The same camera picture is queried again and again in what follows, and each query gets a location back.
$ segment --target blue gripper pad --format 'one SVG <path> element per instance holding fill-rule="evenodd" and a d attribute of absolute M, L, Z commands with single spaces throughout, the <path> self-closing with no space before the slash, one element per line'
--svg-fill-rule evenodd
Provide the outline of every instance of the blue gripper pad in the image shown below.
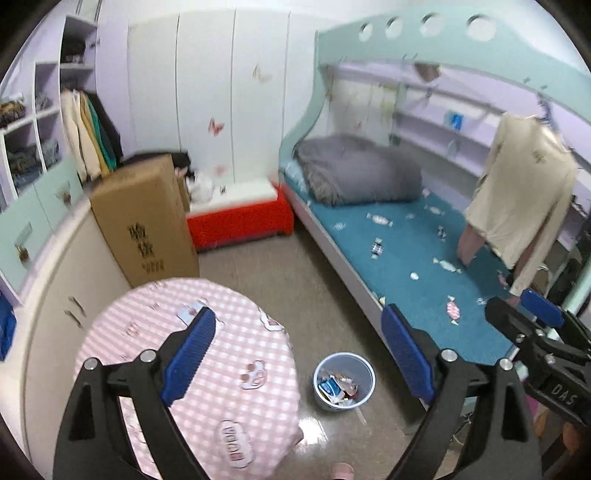
<path fill-rule="evenodd" d="M 389 305 L 382 311 L 382 333 L 413 397 L 430 404 L 435 397 L 431 365 L 413 341 L 402 313 Z"/>
<path fill-rule="evenodd" d="M 549 327 L 559 328 L 564 323 L 560 308 L 533 290 L 524 290 L 521 306 Z"/>
<path fill-rule="evenodd" d="M 164 371 L 164 386 L 160 398 L 167 407 L 187 393 L 216 333 L 216 315 L 213 311 L 207 309 L 199 320 L 193 321 L 198 321 L 198 324 L 192 328 Z"/>

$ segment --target gray blanket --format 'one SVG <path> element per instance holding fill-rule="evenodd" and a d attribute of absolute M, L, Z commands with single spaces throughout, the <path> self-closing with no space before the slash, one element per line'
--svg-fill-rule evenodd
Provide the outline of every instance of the gray blanket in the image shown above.
<path fill-rule="evenodd" d="M 330 205 L 416 200 L 421 168 L 396 147 L 353 135 L 304 140 L 295 149 L 318 202 Z"/>

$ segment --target beige sweatshirt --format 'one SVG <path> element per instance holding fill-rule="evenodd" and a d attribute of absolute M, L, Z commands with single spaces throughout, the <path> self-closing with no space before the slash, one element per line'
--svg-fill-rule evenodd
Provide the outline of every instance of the beige sweatshirt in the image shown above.
<path fill-rule="evenodd" d="M 65 90 L 61 93 L 61 115 L 66 127 L 66 136 L 78 166 L 78 175 L 81 175 L 86 169 L 90 179 L 94 180 L 100 176 L 99 157 L 96 155 L 88 130 L 82 121 L 80 109 L 79 92 Z"/>
<path fill-rule="evenodd" d="M 508 268 L 543 229 L 513 295 L 530 286 L 558 237 L 576 177 L 571 152 L 550 129 L 535 117 L 503 115 L 466 220 Z"/>

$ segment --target round table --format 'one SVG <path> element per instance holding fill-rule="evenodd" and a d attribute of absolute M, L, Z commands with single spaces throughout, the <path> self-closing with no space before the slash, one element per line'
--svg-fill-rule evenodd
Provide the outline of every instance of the round table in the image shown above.
<path fill-rule="evenodd" d="M 245 296 L 195 278 L 131 290 L 94 321 L 74 374 L 91 356 L 115 364 L 157 350 L 171 332 L 186 327 L 177 314 L 196 301 L 215 312 L 216 334 L 171 414 L 212 480 L 267 478 L 301 435 L 300 395 L 287 333 Z M 121 409 L 142 471 L 161 478 L 131 399 L 122 398 Z"/>

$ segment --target metal screw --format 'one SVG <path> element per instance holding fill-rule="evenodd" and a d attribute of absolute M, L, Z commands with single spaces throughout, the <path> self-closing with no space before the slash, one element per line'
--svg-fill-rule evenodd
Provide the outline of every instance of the metal screw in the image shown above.
<path fill-rule="evenodd" d="M 508 358 L 501 358 L 499 360 L 499 366 L 505 371 L 508 372 L 513 368 L 513 362 Z"/>
<path fill-rule="evenodd" d="M 99 361 L 94 357 L 87 358 L 86 360 L 84 360 L 84 368 L 86 368 L 87 370 L 94 370 L 98 366 Z"/>
<path fill-rule="evenodd" d="M 150 362 L 156 360 L 156 352 L 154 352 L 153 350 L 144 350 L 140 353 L 139 359 L 142 362 L 149 364 Z"/>
<path fill-rule="evenodd" d="M 441 352 L 441 358 L 443 358 L 446 362 L 455 362 L 457 360 L 457 353 L 450 348 L 446 348 L 443 352 Z"/>

